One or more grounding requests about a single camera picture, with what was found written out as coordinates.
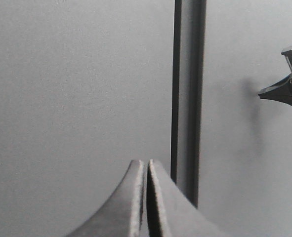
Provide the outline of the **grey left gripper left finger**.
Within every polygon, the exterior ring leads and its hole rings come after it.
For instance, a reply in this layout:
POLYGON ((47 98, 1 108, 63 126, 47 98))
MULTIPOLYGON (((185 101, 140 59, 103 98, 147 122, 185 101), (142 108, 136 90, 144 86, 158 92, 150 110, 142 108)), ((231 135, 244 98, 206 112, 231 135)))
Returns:
POLYGON ((69 237, 140 236, 144 187, 144 162, 132 160, 105 203, 69 237))

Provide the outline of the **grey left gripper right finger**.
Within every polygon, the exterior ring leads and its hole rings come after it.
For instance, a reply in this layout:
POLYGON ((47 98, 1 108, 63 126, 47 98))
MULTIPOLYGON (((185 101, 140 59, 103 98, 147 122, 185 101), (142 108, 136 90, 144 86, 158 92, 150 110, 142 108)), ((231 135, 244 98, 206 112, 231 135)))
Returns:
POLYGON ((227 237, 209 222, 171 180, 162 164, 150 160, 146 210, 151 237, 227 237))

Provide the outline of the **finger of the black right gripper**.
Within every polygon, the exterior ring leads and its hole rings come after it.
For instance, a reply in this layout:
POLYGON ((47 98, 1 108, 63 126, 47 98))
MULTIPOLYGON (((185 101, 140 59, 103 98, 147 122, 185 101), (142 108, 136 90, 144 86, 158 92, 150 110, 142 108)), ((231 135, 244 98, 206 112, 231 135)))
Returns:
POLYGON ((292 106, 292 45, 281 52, 285 56, 291 73, 281 81, 259 91, 260 99, 282 102, 292 106))

